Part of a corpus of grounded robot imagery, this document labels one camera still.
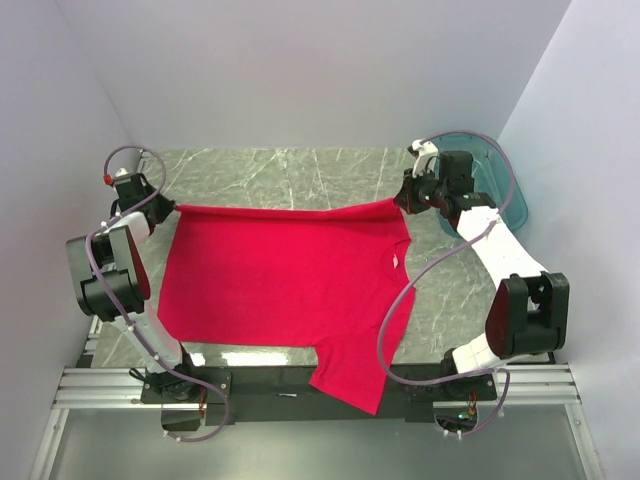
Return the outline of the red t shirt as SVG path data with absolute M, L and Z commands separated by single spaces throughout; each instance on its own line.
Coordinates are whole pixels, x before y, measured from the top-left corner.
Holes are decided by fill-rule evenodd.
M 182 205 L 158 316 L 181 342 L 311 347 L 311 385 L 375 414 L 409 323 L 391 199 L 328 211 Z

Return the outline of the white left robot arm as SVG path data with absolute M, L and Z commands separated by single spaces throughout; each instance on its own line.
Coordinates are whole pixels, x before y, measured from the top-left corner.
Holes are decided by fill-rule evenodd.
M 134 346 L 146 370 L 130 375 L 158 398 L 186 403 L 199 395 L 200 378 L 185 349 L 159 321 L 138 245 L 175 209 L 141 173 L 121 170 L 112 181 L 118 195 L 113 226 L 90 243 L 84 236 L 66 242 L 76 301 L 87 315 L 112 324 Z

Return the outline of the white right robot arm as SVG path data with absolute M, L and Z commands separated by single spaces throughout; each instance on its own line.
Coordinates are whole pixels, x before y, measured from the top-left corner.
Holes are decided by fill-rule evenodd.
M 505 207 L 476 190 L 471 153 L 439 151 L 430 142 L 417 142 L 409 152 L 415 163 L 403 173 L 395 205 L 408 214 L 437 210 L 463 239 L 458 248 L 474 250 L 495 286 L 483 333 L 448 351 L 438 378 L 404 382 L 439 385 L 444 395 L 460 399 L 473 388 L 474 376 L 564 347 L 570 284 L 534 260 L 503 221 Z

